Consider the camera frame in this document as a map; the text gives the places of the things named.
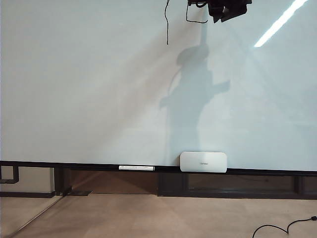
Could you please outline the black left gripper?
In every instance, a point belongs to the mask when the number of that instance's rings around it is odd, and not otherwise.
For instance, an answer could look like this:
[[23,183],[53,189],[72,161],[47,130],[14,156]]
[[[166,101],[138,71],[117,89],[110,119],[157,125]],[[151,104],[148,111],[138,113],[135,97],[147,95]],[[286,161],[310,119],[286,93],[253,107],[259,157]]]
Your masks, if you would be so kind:
[[252,0],[208,0],[209,15],[213,17],[213,22],[219,20],[225,22],[234,17],[246,14],[247,5],[252,4]]

